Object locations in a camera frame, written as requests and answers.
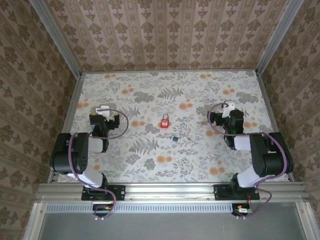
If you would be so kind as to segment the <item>floral table cover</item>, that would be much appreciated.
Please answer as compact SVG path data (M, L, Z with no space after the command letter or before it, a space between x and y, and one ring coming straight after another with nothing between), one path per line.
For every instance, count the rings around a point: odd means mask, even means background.
M228 182L252 163L247 150L227 147L207 112L231 100L244 113L246 133L273 131L254 71L86 74L72 133L90 132L97 107L122 112L106 153L89 165L112 183ZM161 120L168 114L168 128ZM178 137L174 142L170 137Z

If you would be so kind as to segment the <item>small electronics board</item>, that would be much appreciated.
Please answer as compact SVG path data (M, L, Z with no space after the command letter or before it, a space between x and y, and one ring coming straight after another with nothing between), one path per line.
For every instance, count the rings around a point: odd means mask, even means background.
M236 217L247 216L253 213L253 209L249 203L233 203L232 215Z
M114 209L112 203L109 204L94 204L92 207L93 215L96 218L106 218L108 217Z

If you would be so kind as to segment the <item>grey metal panel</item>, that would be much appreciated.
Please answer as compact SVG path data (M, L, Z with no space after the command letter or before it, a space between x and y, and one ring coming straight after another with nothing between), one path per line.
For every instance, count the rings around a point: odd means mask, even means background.
M39 240L306 240L297 215L235 219L217 213L121 213L95 220L86 213L49 213Z

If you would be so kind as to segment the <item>aluminium table side rail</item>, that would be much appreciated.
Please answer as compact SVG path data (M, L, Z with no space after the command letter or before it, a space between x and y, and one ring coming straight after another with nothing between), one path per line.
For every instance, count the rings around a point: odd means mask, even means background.
M73 122L74 122L74 117L76 114L76 110L78 107L78 103L79 103L79 99L80 96L82 94L82 88L83 88L83 84L84 84L84 79L83 79L83 74L80 74L79 77L76 79L75 85L74 85L74 90L70 99L70 103L68 106L68 110L65 116L65 120L64 120L64 124L62 127L61 132L62 133L70 133L72 126L73 126ZM52 170L50 170L48 179L47 179L47 183L48 184L56 184L56 183L60 183L60 181L62 180L62 183L75 183L75 180L72 180L72 178L70 177L65 177L65 176L60 176L58 173L53 172Z
M265 85L263 82L263 79L261 77L261 74L259 72L256 72L256 77L257 77L257 81L258 81L258 84L259 84L259 87L260 87L260 90L262 93L262 97L265 102L265 107L266 107L266 110L267 110L267 113L268 113L268 116L270 119L271 127L275 132L278 132L279 128L278 128L276 118L275 118L275 115L274 115L274 112L273 112L273 109L272 109L272 106L271 106L271 103L270 103L270 100L269 100L269 97L268 97L268 94L267 94L267 91L266 91L266 88L265 88Z

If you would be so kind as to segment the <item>thin aluminium table rail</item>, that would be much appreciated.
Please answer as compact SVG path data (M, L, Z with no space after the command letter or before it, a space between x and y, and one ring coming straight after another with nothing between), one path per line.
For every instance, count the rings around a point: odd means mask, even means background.
M83 71L82 76L90 74L131 74L131 73L176 73L176 72L257 72L254 68L222 68L222 69L148 69L148 70L115 70L115 71Z

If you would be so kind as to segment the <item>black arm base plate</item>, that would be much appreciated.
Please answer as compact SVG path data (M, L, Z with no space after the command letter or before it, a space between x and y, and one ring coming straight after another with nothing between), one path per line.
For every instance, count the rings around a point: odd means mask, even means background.
M244 201L250 198L251 200L259 200L259 191L254 187L242 188L232 187L230 184L216 184L213 186L214 198L217 201Z
M114 193L117 201L123 201L125 199L125 185L114 185L111 184L107 188L107 190ZM81 194L82 201L112 201L113 197L110 193L106 193L105 191L95 190L89 187L83 187Z

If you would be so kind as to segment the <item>aluminium table edge rail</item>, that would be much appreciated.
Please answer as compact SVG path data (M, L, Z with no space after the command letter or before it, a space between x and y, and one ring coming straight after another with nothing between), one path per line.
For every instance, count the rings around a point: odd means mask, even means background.
M215 182L204 183L126 183L124 203L214 203ZM308 202L301 182L264 182L259 188L272 193L271 203ZM36 203L79 203L83 185L80 183L40 184Z

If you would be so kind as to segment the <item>aluminium frame post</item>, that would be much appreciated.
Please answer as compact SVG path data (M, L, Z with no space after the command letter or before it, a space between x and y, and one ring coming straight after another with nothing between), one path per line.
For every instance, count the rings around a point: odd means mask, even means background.
M304 0L290 0L255 68L257 75L262 75L278 46L287 33Z
M82 74L81 67L77 63L77 60L74 57L71 48L68 46L68 43L65 40L62 31L59 29L57 22L54 20L53 15L45 5L45 2L43 0L29 1L38 14L47 32L50 34L52 40L57 46L72 74L76 79L78 79Z

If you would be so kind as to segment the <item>aluminium lower frame beam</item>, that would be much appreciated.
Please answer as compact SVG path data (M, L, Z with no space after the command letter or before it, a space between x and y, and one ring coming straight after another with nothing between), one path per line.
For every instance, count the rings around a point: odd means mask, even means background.
M296 208L307 240L319 240L318 225L309 202L296 202Z
M38 240L46 209L46 203L35 203L33 205L23 240Z

